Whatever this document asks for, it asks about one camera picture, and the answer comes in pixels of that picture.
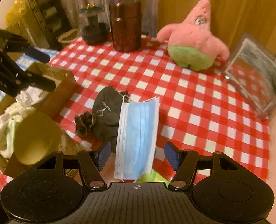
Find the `white cloth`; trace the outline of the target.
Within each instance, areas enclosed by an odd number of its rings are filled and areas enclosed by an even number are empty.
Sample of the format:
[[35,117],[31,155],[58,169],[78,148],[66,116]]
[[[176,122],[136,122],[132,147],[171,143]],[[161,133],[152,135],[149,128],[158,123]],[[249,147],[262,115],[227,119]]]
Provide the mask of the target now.
[[16,102],[25,107],[30,107],[41,102],[45,97],[45,91],[29,86],[25,90],[20,91],[16,96]]

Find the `dark brown sock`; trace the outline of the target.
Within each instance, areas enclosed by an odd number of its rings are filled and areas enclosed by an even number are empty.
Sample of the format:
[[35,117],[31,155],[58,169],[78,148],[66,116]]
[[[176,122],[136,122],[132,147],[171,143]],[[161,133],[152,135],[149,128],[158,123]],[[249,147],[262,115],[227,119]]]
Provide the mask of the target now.
[[74,121],[76,123],[76,135],[83,138],[90,133],[91,128],[96,124],[97,117],[92,112],[84,112],[81,115],[75,115]]

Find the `black fabric cap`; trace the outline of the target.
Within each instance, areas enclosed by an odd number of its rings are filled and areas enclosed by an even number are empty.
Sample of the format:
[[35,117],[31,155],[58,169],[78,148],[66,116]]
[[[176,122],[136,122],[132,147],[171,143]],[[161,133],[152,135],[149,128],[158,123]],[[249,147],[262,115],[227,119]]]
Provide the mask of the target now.
[[98,93],[93,104],[92,114],[97,119],[94,135],[101,143],[111,143],[112,152],[116,152],[121,105],[129,102],[129,96],[128,91],[107,86]]

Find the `light green cloth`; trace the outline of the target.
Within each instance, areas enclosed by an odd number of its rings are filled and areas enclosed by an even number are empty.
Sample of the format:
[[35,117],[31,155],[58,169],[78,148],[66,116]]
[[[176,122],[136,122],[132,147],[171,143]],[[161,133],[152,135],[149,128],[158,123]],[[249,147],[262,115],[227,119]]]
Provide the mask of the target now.
[[15,141],[15,134],[17,131],[18,126],[20,123],[13,119],[10,119],[7,123],[6,131],[5,131],[5,146],[6,149],[4,150],[5,158],[11,158],[14,152],[14,141]]

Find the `blue surgical mask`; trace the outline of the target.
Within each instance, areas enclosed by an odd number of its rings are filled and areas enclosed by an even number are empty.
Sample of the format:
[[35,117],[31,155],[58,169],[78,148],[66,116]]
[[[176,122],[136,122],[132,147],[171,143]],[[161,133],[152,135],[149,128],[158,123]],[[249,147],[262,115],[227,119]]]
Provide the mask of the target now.
[[138,180],[152,171],[159,124],[160,98],[121,104],[114,178]]

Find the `white fluffy towel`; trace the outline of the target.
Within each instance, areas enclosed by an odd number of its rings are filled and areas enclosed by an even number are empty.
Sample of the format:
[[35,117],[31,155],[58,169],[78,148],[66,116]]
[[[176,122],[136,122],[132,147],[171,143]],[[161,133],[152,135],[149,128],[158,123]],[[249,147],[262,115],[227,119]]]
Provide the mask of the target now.
[[11,104],[11,106],[5,109],[4,114],[0,115],[0,155],[2,155],[3,158],[5,158],[4,150],[6,149],[5,131],[9,120],[13,119],[15,121],[18,121],[21,124],[21,122],[27,116],[35,113],[36,111],[37,109],[32,106],[25,107],[20,103],[15,102]]

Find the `green tissue box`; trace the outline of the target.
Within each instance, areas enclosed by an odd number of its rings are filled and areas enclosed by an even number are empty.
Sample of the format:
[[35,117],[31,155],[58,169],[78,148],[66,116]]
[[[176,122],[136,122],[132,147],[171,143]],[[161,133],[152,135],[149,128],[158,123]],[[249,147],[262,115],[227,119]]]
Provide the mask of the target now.
[[144,173],[141,178],[135,181],[136,183],[155,183],[155,182],[164,182],[167,186],[169,185],[170,181],[165,179],[159,173],[152,169],[152,171],[147,174]]

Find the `gold lid nut jar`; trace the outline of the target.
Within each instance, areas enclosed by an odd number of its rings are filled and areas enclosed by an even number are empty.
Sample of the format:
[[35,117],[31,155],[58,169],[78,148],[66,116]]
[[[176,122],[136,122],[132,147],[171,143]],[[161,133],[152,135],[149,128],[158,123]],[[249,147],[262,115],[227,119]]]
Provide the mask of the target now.
[[18,126],[14,138],[14,152],[4,175],[17,177],[52,152],[75,155],[83,150],[61,127],[46,114],[36,112]]

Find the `yellow plastic bag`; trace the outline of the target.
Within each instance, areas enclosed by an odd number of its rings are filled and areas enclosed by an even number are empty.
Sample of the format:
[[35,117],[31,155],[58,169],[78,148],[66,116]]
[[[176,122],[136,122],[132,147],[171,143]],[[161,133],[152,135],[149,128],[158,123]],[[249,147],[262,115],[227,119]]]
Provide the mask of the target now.
[[28,36],[26,17],[29,8],[26,0],[15,0],[5,15],[6,30],[19,36]]

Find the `brown cardboard box tray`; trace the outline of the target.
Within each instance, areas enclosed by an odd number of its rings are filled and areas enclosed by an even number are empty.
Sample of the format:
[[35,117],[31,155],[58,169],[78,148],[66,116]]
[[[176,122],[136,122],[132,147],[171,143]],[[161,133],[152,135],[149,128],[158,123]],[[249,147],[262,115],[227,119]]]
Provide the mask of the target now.
[[[42,75],[45,78],[51,79],[56,84],[56,89],[52,92],[44,91],[42,95],[44,98],[41,102],[34,105],[38,112],[48,115],[50,118],[60,112],[65,102],[74,94],[77,86],[73,73],[70,70],[57,68],[41,62],[34,62],[28,70],[36,74]],[[0,100],[0,115],[2,115],[6,108],[16,102],[14,97],[5,95]],[[0,175],[7,175],[15,177],[15,171],[22,171],[18,164],[14,163],[8,167],[9,161],[0,155]]]

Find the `beige waste basket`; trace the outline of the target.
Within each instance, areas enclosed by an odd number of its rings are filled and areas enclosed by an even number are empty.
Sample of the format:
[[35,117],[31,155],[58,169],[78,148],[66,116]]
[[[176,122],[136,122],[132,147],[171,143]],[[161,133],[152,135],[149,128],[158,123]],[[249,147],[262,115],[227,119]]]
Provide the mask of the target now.
[[67,47],[80,35],[79,29],[71,29],[58,37],[58,42],[63,48]]

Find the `dark glass jar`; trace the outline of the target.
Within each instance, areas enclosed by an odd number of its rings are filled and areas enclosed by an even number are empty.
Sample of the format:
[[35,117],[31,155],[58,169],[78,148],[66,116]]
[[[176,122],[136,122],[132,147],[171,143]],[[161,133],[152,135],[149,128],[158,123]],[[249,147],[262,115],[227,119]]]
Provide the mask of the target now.
[[79,9],[79,30],[88,45],[96,45],[107,40],[109,24],[104,4],[91,3]]

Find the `pink starfish plush toy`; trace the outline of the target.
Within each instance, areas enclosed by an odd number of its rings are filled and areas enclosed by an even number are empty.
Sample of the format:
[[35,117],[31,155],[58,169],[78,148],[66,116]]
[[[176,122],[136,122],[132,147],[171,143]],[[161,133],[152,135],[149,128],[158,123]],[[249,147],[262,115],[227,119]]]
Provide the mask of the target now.
[[216,58],[227,60],[229,48],[211,33],[211,2],[200,0],[181,23],[164,26],[156,36],[167,41],[171,60],[182,68],[201,71],[210,68]]

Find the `brown wooden canister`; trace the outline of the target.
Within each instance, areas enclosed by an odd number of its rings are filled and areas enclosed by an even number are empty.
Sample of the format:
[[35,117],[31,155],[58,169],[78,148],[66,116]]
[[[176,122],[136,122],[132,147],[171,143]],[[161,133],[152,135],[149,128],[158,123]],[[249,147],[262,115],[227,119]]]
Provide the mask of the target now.
[[141,47],[141,2],[112,0],[109,3],[113,46],[119,52],[133,52]]

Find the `silver picture frame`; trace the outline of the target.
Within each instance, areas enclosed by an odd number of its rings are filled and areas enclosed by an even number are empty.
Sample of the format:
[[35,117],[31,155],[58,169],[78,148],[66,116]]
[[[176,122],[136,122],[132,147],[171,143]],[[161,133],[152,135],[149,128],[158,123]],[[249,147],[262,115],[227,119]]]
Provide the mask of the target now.
[[243,33],[221,74],[262,120],[276,107],[276,56]]

